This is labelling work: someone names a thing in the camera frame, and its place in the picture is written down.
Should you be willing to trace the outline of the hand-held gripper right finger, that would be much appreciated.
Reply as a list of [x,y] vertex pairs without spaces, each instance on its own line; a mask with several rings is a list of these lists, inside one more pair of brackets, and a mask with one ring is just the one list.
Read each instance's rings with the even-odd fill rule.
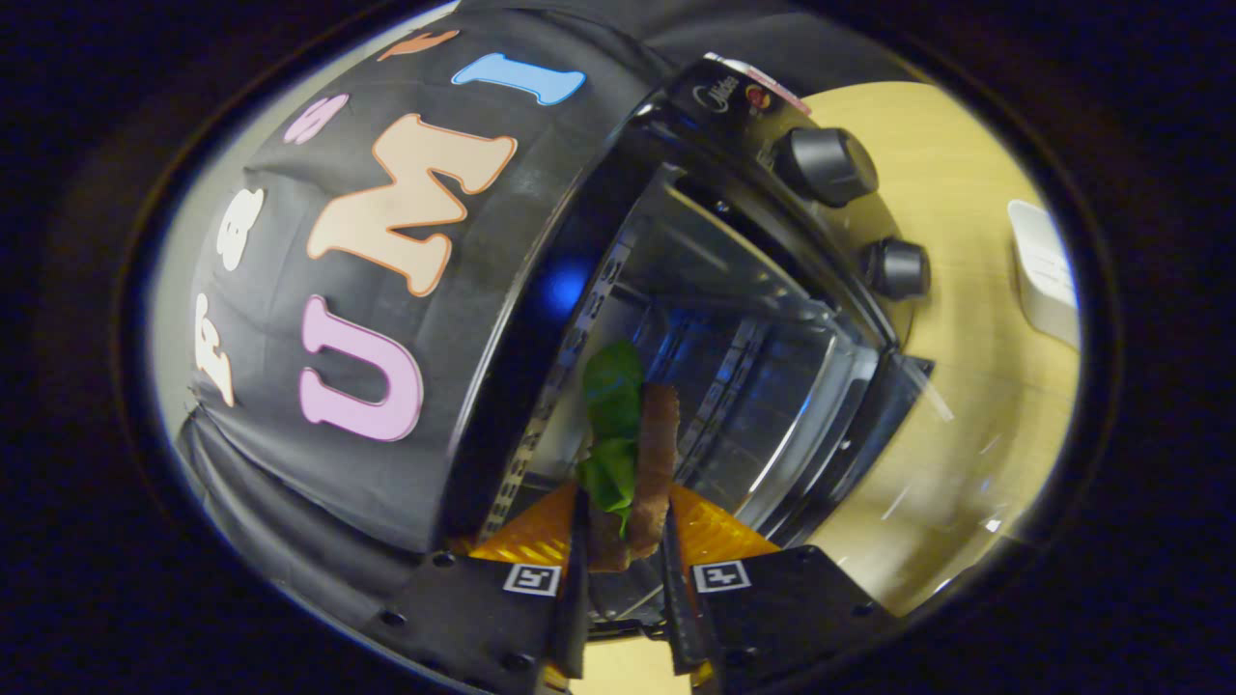
[[661,558],[665,634],[693,691],[818,691],[899,622],[822,549],[780,548],[684,486]]

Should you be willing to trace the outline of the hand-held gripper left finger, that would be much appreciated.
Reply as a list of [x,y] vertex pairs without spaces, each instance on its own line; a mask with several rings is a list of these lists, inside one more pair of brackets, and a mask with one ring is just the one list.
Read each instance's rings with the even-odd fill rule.
[[566,694],[583,676],[588,501],[565,484],[540,503],[538,531],[562,559],[503,561],[438,552],[379,603],[372,642],[384,655],[461,694]]

